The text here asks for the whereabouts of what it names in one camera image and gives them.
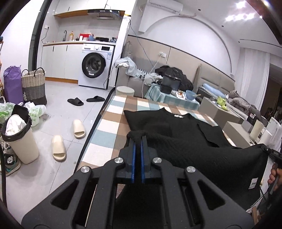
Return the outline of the person's right hand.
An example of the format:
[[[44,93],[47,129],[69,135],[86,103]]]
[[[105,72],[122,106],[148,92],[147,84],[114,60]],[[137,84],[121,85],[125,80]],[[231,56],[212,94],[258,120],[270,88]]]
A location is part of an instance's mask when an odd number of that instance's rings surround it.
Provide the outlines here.
[[[268,179],[268,185],[271,185],[272,183],[275,182],[275,179],[278,178],[278,181],[276,183],[276,185],[274,186],[274,190],[276,191],[282,184],[282,170],[280,168],[278,168],[278,164],[273,164],[272,168],[271,168],[271,173],[269,175],[269,179]]]

